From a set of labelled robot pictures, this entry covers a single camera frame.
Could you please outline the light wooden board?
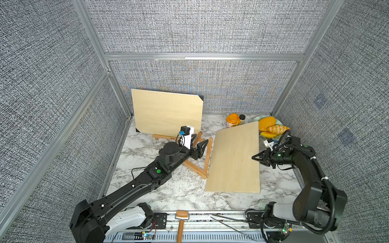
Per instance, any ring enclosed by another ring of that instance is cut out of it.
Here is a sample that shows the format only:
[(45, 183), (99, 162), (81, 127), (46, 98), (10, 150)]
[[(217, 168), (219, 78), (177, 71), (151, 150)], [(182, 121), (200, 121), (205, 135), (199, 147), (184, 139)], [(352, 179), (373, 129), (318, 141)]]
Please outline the light wooden board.
[(258, 122), (216, 132), (207, 192), (260, 192), (260, 165), (252, 159), (259, 153)]
[(204, 103), (200, 96), (138, 89), (131, 93), (139, 132), (175, 137), (182, 126), (200, 131)]

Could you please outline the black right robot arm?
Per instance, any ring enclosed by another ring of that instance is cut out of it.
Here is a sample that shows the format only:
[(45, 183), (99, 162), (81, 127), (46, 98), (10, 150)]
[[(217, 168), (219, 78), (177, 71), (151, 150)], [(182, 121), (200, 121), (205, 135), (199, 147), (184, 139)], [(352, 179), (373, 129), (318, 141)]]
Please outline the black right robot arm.
[(273, 169), (290, 165), (299, 171), (304, 186), (291, 204), (268, 203), (263, 219), (296, 223), (316, 234), (337, 230), (347, 195), (325, 175), (314, 148), (289, 134), (281, 136), (277, 143), (268, 139), (265, 145), (266, 149), (252, 156), (252, 159)]

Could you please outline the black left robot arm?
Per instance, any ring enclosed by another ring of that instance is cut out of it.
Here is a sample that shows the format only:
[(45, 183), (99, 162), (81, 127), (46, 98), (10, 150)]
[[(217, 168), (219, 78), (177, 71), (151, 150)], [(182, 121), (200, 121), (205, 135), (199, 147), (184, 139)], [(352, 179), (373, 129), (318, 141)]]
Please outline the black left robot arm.
[(152, 192), (172, 177), (172, 172), (188, 158), (200, 159), (209, 140), (196, 147), (179, 146), (168, 142), (159, 150), (159, 155), (144, 168), (136, 178), (117, 191), (91, 203), (83, 200), (75, 207), (70, 230), (77, 243), (102, 243), (105, 235), (113, 229), (109, 221), (124, 207), (143, 195)]

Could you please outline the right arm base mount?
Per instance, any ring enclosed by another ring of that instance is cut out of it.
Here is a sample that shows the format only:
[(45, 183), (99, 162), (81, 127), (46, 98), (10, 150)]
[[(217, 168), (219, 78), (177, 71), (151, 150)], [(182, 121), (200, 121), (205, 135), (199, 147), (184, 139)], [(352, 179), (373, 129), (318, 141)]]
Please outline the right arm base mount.
[(285, 220), (270, 217), (264, 211), (248, 209), (244, 217), (250, 228), (260, 229), (266, 243), (282, 243), (290, 236), (291, 224)]

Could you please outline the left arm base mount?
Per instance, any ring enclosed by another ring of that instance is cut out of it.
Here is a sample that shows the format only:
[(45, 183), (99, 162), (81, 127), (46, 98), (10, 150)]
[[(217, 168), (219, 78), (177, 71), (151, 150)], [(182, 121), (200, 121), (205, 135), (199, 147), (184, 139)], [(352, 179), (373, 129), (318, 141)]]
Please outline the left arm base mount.
[(166, 229), (167, 216), (167, 213), (154, 213), (152, 218), (147, 217), (144, 223), (141, 223), (138, 227), (132, 227), (131, 229), (150, 230), (152, 226), (156, 229)]

